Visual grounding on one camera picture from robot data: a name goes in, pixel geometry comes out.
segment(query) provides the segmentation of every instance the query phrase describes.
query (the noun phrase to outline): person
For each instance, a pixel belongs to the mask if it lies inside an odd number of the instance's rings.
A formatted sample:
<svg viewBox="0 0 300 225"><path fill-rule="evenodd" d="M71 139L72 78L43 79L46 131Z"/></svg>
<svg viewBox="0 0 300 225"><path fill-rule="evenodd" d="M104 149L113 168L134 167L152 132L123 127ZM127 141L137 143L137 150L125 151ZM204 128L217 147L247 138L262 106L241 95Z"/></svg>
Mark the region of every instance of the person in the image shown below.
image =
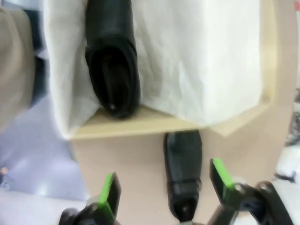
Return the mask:
<svg viewBox="0 0 300 225"><path fill-rule="evenodd" d="M0 133L45 94L40 15L0 6Z"/></svg>

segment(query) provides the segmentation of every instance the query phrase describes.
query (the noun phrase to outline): white tissue paper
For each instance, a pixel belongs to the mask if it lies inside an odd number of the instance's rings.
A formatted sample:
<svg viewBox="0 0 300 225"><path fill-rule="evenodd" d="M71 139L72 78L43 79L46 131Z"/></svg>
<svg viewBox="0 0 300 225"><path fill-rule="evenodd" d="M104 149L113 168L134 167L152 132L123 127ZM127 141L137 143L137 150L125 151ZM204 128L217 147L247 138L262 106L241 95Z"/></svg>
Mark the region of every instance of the white tissue paper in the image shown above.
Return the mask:
<svg viewBox="0 0 300 225"><path fill-rule="evenodd" d="M87 0L45 0L54 117L69 139L98 109L84 58ZM211 125L258 104L259 0L132 0L142 104Z"/></svg>

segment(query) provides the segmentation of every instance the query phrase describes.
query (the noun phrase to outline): red object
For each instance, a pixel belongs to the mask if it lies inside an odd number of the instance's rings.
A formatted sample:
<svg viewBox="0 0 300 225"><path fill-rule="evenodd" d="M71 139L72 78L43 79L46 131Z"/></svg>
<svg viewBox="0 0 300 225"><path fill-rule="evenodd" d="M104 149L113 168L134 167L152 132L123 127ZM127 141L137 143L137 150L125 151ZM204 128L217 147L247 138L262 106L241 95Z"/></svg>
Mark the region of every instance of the red object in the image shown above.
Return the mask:
<svg viewBox="0 0 300 225"><path fill-rule="evenodd" d="M295 1L295 7L297 11L300 11L300 1Z"/></svg>

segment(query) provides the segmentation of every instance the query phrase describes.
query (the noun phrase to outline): beige pants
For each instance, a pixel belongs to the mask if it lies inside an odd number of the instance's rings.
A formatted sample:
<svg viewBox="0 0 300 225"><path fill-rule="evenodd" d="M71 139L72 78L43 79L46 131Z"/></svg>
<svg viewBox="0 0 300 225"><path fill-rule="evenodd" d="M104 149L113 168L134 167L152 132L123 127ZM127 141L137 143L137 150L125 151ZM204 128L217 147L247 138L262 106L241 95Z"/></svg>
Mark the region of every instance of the beige pants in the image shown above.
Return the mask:
<svg viewBox="0 0 300 225"><path fill-rule="evenodd" d="M34 73L29 18L0 7L0 132L30 106Z"/></svg>

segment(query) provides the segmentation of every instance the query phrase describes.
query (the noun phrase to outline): green strip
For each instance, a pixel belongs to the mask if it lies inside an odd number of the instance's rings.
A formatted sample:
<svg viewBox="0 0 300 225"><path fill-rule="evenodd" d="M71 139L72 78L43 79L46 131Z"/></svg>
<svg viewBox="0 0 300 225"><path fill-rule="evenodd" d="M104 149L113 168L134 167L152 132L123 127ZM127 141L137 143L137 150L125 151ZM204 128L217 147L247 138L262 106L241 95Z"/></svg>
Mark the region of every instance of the green strip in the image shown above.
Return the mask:
<svg viewBox="0 0 300 225"><path fill-rule="evenodd" d="M222 160L220 158L214 158L212 160L222 182L224 183L225 187L229 190L233 190L234 189L234 182L231 178L231 176L229 175L229 173L227 172L227 170L225 169L225 166L222 162Z"/></svg>
<svg viewBox="0 0 300 225"><path fill-rule="evenodd" d="M114 214L113 214L113 211L107 200L108 200L109 192L110 192L111 185L113 182L113 178L114 178L114 173L110 173L107 175L104 185L103 185L102 192L100 194L100 197L99 197L99 200L97 203L98 208L105 211L111 219L114 218Z"/></svg>

